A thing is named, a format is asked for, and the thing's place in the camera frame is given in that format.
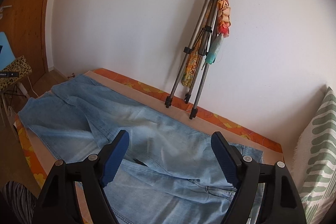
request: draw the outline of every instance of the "tripod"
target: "tripod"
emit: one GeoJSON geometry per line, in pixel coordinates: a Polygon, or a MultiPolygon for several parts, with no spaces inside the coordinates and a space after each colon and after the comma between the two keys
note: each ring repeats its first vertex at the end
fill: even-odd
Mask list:
{"type": "MultiPolygon", "coordinates": [[[[187,104],[189,102],[189,99],[191,97],[191,93],[193,91],[193,88],[194,88],[194,85],[195,85],[195,82],[196,82],[197,75],[198,75],[199,70],[201,68],[203,58],[207,54],[207,47],[208,47],[209,38],[211,37],[211,40],[210,40],[210,44],[211,44],[215,40],[215,38],[217,37],[217,28],[216,28],[217,27],[217,20],[215,20],[216,17],[217,17],[217,1],[218,0],[205,0],[204,1],[204,5],[202,7],[201,14],[199,15],[199,19],[196,23],[196,27],[195,27],[193,35],[190,39],[189,45],[188,45],[188,47],[185,47],[184,50],[183,50],[183,52],[185,53],[185,56],[184,56],[181,68],[178,72],[177,78],[175,80],[175,83],[173,85],[172,91],[171,91],[170,95],[167,96],[167,98],[166,98],[165,105],[166,105],[167,108],[169,108],[171,106],[176,88],[177,88],[179,82],[181,81],[181,79],[183,77],[183,73],[184,73],[184,70],[185,70],[185,67],[186,67],[186,64],[187,64],[187,61],[188,61],[188,57],[194,51],[195,43],[200,38],[202,38],[201,43],[199,45],[199,49],[197,51],[197,62],[196,62],[196,69],[195,69],[195,72],[194,72],[194,77],[192,79],[189,91],[186,93],[186,95],[184,97],[185,103],[187,104]],[[204,21],[206,13],[209,9],[210,9],[210,11],[209,11],[209,16],[206,20],[206,24],[205,24],[204,28],[201,29],[202,23],[204,21]]],[[[208,64],[208,63],[205,64],[203,75],[202,75],[202,78],[201,78],[201,83],[199,84],[196,99],[195,99],[195,102],[194,102],[194,106],[191,110],[189,119],[193,119],[193,118],[196,117],[196,114],[197,114],[197,111],[198,111],[197,105],[198,105],[198,101],[201,97],[201,93],[202,93],[202,90],[203,90],[205,78],[206,78],[208,70],[209,70],[209,65],[210,64],[208,64]]]]}

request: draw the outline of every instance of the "brown wooden door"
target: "brown wooden door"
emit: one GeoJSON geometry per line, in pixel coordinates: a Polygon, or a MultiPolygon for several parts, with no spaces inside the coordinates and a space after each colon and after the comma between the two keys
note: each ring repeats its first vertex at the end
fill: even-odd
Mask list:
{"type": "MultiPolygon", "coordinates": [[[[42,31],[44,36],[42,14],[44,17],[43,6],[46,5],[46,0],[4,0],[1,6],[5,5],[12,7],[4,9],[0,31],[5,32],[15,57],[26,57],[33,71],[29,76],[33,85],[47,72],[45,40],[41,36],[42,31]]],[[[29,90],[30,86],[26,83],[24,85],[29,90]]]]}

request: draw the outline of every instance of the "floor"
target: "floor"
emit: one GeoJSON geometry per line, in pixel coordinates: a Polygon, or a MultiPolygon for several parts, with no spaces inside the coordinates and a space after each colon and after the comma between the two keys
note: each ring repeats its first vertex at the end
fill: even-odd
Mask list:
{"type": "MultiPolygon", "coordinates": [[[[53,85],[64,82],[65,79],[62,75],[52,70],[44,74],[34,85],[33,90],[41,96],[46,91],[50,90],[53,85]]],[[[32,90],[28,91],[31,97],[36,98],[32,90]]],[[[11,98],[6,95],[7,102],[9,103],[11,98]]],[[[17,113],[26,104],[26,97],[13,96],[11,106],[17,113]]],[[[40,193],[40,187],[34,179],[29,166],[26,162],[19,141],[15,138],[13,131],[9,127],[9,122],[6,120],[6,126],[4,127],[2,120],[0,119],[0,187],[6,182],[14,180],[25,185],[35,196],[40,193]]]]}

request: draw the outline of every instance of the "round metal bolt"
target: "round metal bolt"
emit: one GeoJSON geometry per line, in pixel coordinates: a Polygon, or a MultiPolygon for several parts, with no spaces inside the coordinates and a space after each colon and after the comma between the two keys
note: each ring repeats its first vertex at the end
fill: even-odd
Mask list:
{"type": "Polygon", "coordinates": [[[246,161],[246,162],[251,162],[252,158],[250,156],[244,156],[243,160],[246,161]]]}
{"type": "Polygon", "coordinates": [[[63,160],[57,160],[57,161],[55,161],[55,165],[56,166],[60,166],[62,164],[63,164],[63,160]]]}
{"type": "Polygon", "coordinates": [[[284,164],[282,161],[278,161],[278,162],[277,162],[277,165],[278,165],[280,168],[284,168],[284,167],[285,167],[285,164],[284,164]]]}
{"type": "Polygon", "coordinates": [[[88,159],[89,160],[96,160],[98,158],[98,156],[96,154],[91,154],[88,159]]]}

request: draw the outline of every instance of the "blue denim jeans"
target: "blue denim jeans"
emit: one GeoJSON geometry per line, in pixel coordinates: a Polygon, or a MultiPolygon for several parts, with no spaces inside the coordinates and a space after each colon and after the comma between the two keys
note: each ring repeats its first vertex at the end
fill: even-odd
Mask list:
{"type": "MultiPolygon", "coordinates": [[[[211,149],[210,136],[80,75],[19,112],[57,158],[98,153],[124,129],[130,144],[104,191],[120,223],[220,223],[235,194],[211,149]]],[[[231,144],[262,161],[262,151],[231,144]]],[[[259,185],[251,212],[260,206],[259,185]]]]}

